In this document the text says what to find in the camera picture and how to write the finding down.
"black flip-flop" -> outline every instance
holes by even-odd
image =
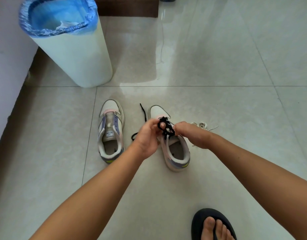
[[[235,240],[237,240],[236,234],[233,230],[233,227],[231,226],[228,219],[219,211],[211,208],[205,208],[197,211],[197,213],[194,215],[192,219],[191,224],[191,239],[192,240],[201,240],[201,234],[203,229],[203,222],[207,217],[211,216],[215,220],[221,220],[222,223],[229,229],[231,232],[231,235]],[[213,229],[214,232],[214,240],[218,240],[217,236],[215,235],[215,227]]]

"sneaker without laces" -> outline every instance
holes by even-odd
[[[168,120],[171,118],[170,115],[159,105],[153,105],[149,108],[148,117],[149,119],[167,117]],[[161,136],[158,137],[158,140],[161,143],[165,161],[169,169],[174,172],[179,172],[189,165],[190,151],[183,136],[169,137],[169,135],[167,135],[166,139]]]
[[[98,149],[106,163],[112,163],[124,151],[124,123],[125,116],[121,105],[113,99],[105,101],[99,114]]]

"trash bag rim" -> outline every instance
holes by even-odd
[[[46,1],[53,1],[53,0],[24,0],[23,3],[20,5],[19,8],[19,26],[23,31],[25,31],[28,35],[32,37],[49,37],[49,36],[57,36],[60,34],[72,33],[75,31],[79,31],[82,28],[87,27],[92,20],[98,17],[97,12],[97,5],[94,0],[85,0],[89,7],[89,12],[86,14],[86,20],[68,27],[68,28],[59,28],[57,30],[51,29],[34,29],[30,24],[30,12],[35,8],[38,4],[44,3]]]

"person's left arm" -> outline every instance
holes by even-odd
[[[129,148],[65,200],[30,240],[97,239],[143,160],[157,150],[158,122],[143,125]]]

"plastic bag liner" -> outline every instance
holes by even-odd
[[[19,10],[19,25],[33,38],[83,35],[94,32],[97,23],[94,0],[25,0]]]

